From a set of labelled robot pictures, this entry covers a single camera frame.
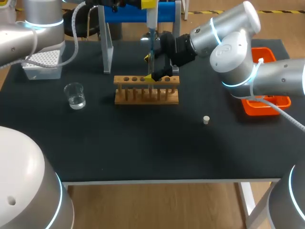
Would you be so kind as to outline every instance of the black chair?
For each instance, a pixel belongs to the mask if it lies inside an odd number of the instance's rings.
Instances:
[[[72,14],[74,10],[68,11],[63,15],[64,32],[73,37],[72,33]],[[89,36],[100,33],[99,14],[96,6],[90,8],[85,5],[78,11],[75,20],[77,37],[88,39]]]

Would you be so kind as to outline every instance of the wooden test tube rack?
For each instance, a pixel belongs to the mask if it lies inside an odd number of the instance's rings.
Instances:
[[[161,105],[179,103],[177,90],[177,86],[180,84],[179,76],[165,76],[157,82],[150,82],[146,81],[143,76],[115,75],[113,83],[118,85],[115,92],[115,104]],[[147,85],[169,85],[170,88],[148,89]]]

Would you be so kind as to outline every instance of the blue bar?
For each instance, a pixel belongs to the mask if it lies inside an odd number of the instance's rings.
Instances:
[[[119,7],[114,13],[110,7],[104,7],[106,23],[145,22],[146,10],[139,10],[130,5]],[[159,2],[158,22],[175,22],[175,2]]]

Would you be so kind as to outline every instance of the black tabletop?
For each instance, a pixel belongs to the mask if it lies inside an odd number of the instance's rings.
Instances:
[[[252,45],[289,58],[280,40]],[[64,59],[73,49],[67,42]],[[60,80],[29,81],[12,66],[0,92],[0,125],[30,136],[62,181],[280,178],[303,156],[304,134],[281,116],[247,116],[209,58],[180,68],[179,105],[114,105],[113,76],[145,75],[147,52],[139,42],[115,42],[110,75],[98,42],[81,42]],[[84,86],[82,110],[70,109],[63,93],[71,82]],[[287,112],[305,123],[304,99],[291,100]]]

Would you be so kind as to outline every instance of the orange tray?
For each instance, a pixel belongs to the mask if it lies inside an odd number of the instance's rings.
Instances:
[[[258,59],[263,58],[264,63],[276,61],[272,51],[267,47],[252,48],[252,58],[254,63],[258,63]],[[288,96],[265,96],[265,100],[272,102],[282,110],[290,107],[291,101]],[[245,112],[250,116],[259,115],[279,115],[272,107],[257,101],[242,99]]]

